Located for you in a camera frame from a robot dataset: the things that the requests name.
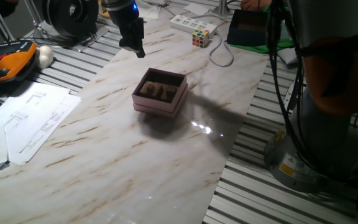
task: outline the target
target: open box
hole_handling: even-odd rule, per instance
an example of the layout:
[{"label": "open box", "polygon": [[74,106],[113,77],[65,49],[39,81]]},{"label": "open box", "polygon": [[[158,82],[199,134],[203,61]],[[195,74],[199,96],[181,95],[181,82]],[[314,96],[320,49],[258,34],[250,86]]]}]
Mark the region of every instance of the open box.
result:
[{"label": "open box", "polygon": [[[141,96],[140,90],[147,81],[176,86],[177,92],[172,101],[166,102]],[[179,112],[188,91],[186,75],[149,68],[132,94],[134,109],[136,111],[174,118]]]},{"label": "open box", "polygon": [[236,9],[230,23],[227,43],[241,46],[265,45],[267,13]]}]

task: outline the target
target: white cable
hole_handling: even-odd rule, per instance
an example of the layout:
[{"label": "white cable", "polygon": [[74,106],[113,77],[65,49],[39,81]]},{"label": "white cable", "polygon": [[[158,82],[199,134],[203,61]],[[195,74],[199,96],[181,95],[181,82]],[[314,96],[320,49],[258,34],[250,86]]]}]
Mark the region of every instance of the white cable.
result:
[{"label": "white cable", "polygon": [[225,18],[225,17],[220,17],[220,16],[217,16],[217,15],[211,15],[211,14],[201,15],[201,16],[194,16],[194,17],[191,17],[191,18],[192,19],[197,19],[197,18],[202,18],[202,17],[215,17],[215,18],[218,18],[218,19],[222,20],[223,22],[230,22],[230,21],[226,21],[225,19],[231,19],[231,17]]},{"label": "white cable", "polygon": [[173,16],[177,16],[177,15],[175,15],[175,13],[173,13],[171,10],[169,10],[166,6],[163,6],[163,8],[166,9]]},{"label": "white cable", "polygon": [[216,35],[218,35],[218,37],[219,37],[219,39],[220,39],[220,40],[219,40],[219,44],[218,44],[214,49],[212,49],[212,51],[209,53],[209,59],[210,59],[210,61],[211,61],[212,63],[214,63],[215,65],[217,65],[217,66],[219,66],[219,67],[228,67],[228,66],[230,66],[231,64],[233,64],[234,55],[233,55],[233,53],[231,52],[229,46],[227,46],[227,43],[226,43],[225,41],[223,42],[223,45],[224,45],[224,47],[227,49],[227,51],[229,51],[229,53],[230,53],[230,55],[231,55],[230,62],[227,63],[227,64],[225,64],[225,65],[220,65],[220,64],[216,63],[216,62],[212,59],[212,54],[214,53],[214,51],[215,51],[216,49],[218,49],[218,48],[222,45],[222,37],[221,37],[221,35],[219,34],[218,31],[216,31]]}]

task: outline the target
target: pink box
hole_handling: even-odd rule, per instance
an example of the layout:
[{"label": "pink box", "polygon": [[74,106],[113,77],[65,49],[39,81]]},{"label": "pink box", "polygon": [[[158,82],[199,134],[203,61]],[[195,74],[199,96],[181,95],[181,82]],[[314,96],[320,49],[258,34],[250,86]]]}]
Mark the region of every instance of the pink box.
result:
[{"label": "pink box", "polygon": [[[174,85],[178,87],[178,91],[173,97],[171,103],[139,96],[138,94],[140,89],[143,87],[146,81]],[[160,116],[173,118],[178,113],[180,106],[187,95],[187,92],[188,85],[186,75],[149,68],[132,94],[134,109],[136,111],[153,113]]]}]

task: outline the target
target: marble surface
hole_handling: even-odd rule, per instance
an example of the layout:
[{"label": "marble surface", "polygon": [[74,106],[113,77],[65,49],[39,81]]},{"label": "marble surface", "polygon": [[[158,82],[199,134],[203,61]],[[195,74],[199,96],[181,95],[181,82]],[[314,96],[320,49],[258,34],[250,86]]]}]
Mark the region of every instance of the marble surface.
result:
[{"label": "marble surface", "polygon": [[[213,65],[162,9],[145,25],[146,57],[120,51],[34,158],[0,171],[0,223],[201,223],[267,57],[231,48]],[[227,35],[228,23],[205,19]],[[220,47],[217,62],[229,59]],[[134,111],[149,68],[188,76],[176,119]]]}]

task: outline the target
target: metal floor grate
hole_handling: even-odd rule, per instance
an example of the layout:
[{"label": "metal floor grate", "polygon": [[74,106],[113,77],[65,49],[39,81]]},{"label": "metal floor grate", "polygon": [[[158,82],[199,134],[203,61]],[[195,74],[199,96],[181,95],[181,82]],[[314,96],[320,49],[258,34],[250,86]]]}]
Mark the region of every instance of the metal floor grate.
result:
[{"label": "metal floor grate", "polygon": [[[282,97],[293,83],[296,69],[278,63]],[[326,195],[294,191],[274,179],[264,163],[267,141],[284,125],[270,65],[232,147],[212,197],[204,223],[358,223],[356,189],[327,202]]]},{"label": "metal floor grate", "polygon": [[70,93],[76,95],[121,49],[118,27],[103,18],[99,18],[96,25],[107,28],[108,33],[82,52],[52,48],[55,58],[51,66],[37,70],[27,79],[69,88]]}]

